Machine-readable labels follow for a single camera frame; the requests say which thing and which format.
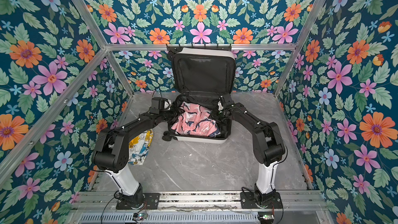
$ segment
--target crumpled patterned cloth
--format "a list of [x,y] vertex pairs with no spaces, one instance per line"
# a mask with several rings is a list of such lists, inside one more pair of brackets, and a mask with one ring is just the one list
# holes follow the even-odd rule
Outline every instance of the crumpled patterned cloth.
[[198,104],[182,102],[181,109],[185,112],[178,117],[172,129],[177,134],[215,137],[220,134],[216,121],[209,119],[211,110]]

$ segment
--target gray floor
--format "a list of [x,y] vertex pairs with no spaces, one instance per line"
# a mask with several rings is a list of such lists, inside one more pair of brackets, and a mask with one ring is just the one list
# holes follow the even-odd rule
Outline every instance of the gray floor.
[[[178,93],[163,93],[174,100]],[[275,177],[276,189],[306,189],[302,176],[302,162],[292,144],[278,102],[271,93],[232,93],[235,102],[242,103],[250,112],[267,122],[276,122],[286,142],[289,156],[279,164]],[[146,112],[152,94],[138,93],[127,113],[126,122]],[[141,166],[129,166],[144,191],[218,191],[240,190],[242,186],[254,188],[258,177],[258,162],[253,154],[251,133],[241,124],[233,122],[232,132],[223,144],[206,144],[162,140],[167,123],[153,129],[154,137],[148,157]],[[115,191],[116,185],[103,175],[97,191]]]

